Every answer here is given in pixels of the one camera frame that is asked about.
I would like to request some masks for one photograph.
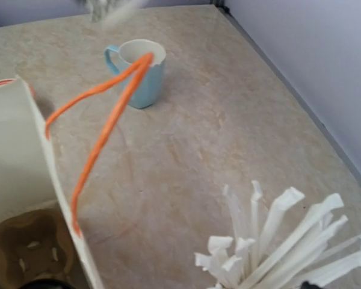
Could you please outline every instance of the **beige countertop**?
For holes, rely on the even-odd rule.
[[[128,108],[79,202],[81,226],[107,288],[206,288],[193,252],[231,234],[221,196],[229,184],[246,204],[252,179],[265,204],[294,186],[306,199],[291,229],[330,193],[350,218],[336,240],[361,233],[361,188],[281,81],[213,6],[151,8],[113,33],[88,16],[0,28],[0,79],[15,71],[55,108],[111,77],[109,44],[146,38],[168,58],[160,101]],[[69,196],[117,89],[87,99],[52,126]],[[329,288],[361,288],[361,269]]]

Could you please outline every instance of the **orange rope handle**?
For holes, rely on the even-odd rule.
[[[131,82],[127,85],[127,87],[122,92],[122,95],[120,96],[120,99],[116,103],[113,111],[111,112],[105,126],[103,127],[103,130],[100,134],[99,139],[97,140],[94,148],[92,149],[87,163],[85,164],[83,171],[79,177],[79,181],[76,184],[76,187],[72,193],[71,198],[71,213],[72,213],[72,226],[78,236],[80,236],[80,227],[78,223],[78,199],[79,195],[82,192],[82,189],[85,185],[85,182],[87,181],[87,178],[94,166],[95,161],[97,160],[100,151],[105,146],[110,134],[113,131],[113,128],[117,121],[119,120],[119,117],[122,115],[123,111],[125,110],[128,101],[130,100],[131,96],[134,94],[134,91],[138,88],[140,82],[144,78],[145,74],[150,68],[150,65],[153,60],[153,54],[147,53],[141,58],[139,58],[136,62],[134,62],[132,65],[130,65],[126,70],[124,70],[120,75],[116,76],[115,78],[102,83],[84,93],[77,96],[72,101],[68,102],[66,105],[61,107],[59,110],[54,112],[46,121],[46,137],[49,138],[49,126],[53,121],[55,121],[58,116],[60,116],[62,113],[64,113],[66,110],[68,110],[73,105],[77,104],[82,99],[85,99],[89,96],[102,93],[108,89],[110,89],[112,86],[116,85],[120,81],[125,80],[129,75],[131,75],[134,71],[136,71],[134,77],[131,79]]]

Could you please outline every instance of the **straw wrapper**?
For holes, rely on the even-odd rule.
[[[232,217],[235,238],[211,237],[208,244],[211,256],[196,253],[196,266],[203,267],[217,279],[215,289],[290,289],[299,287],[304,281],[326,286],[361,266],[360,247],[359,251],[342,259],[315,267],[320,261],[361,241],[359,235],[328,249],[329,240],[348,221],[346,216],[341,216],[332,222],[332,210],[344,206],[336,193],[322,203],[312,205],[290,235],[269,256],[265,256],[285,213],[304,199],[304,194],[289,188],[275,199],[259,234],[258,202],[262,191],[257,181],[253,181],[253,186],[251,220],[246,220],[239,199],[225,185],[223,194]],[[250,232],[245,229],[247,223],[251,224]],[[235,254],[228,256],[227,249],[233,241]],[[314,269],[302,273],[308,266]]]

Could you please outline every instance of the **orange string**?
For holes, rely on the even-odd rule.
[[[71,198],[72,226],[78,236],[80,236],[80,227],[77,216],[79,195],[82,192],[84,184],[87,181],[87,178],[94,166],[95,161],[97,160],[97,157],[99,156],[100,151],[106,144],[108,137],[112,133],[115,124],[117,123],[119,117],[122,115],[123,111],[125,110],[128,101],[130,100],[131,96],[134,94],[134,91],[136,91],[143,77],[149,70],[152,60],[153,60],[153,54],[151,52],[145,54],[144,56],[139,58],[136,62],[134,62],[132,65],[130,65],[126,70],[124,70],[120,75],[114,77],[113,79],[105,83],[93,87],[92,89],[77,96],[75,99],[71,100],[66,105],[63,105],[60,109],[58,109],[56,112],[51,114],[51,116],[46,121],[45,133],[46,133],[46,138],[49,139],[49,126],[51,125],[52,122],[54,122],[58,118],[58,116],[60,116],[62,113],[64,113],[73,105],[77,104],[82,99],[85,99],[89,96],[98,93],[105,92],[106,90],[110,89],[112,86],[116,85],[120,81],[125,80],[128,76],[130,76],[132,73],[136,71],[134,77],[131,79],[130,83],[122,92],[120,99],[116,103],[105,126],[103,127],[100,137],[97,140],[95,147],[92,149],[90,156],[88,157],[87,163],[85,164],[84,169],[79,177],[79,181],[72,193],[72,198]]]

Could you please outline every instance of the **black lid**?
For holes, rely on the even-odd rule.
[[[21,286],[19,289],[75,289],[68,283],[54,279],[40,279]]]

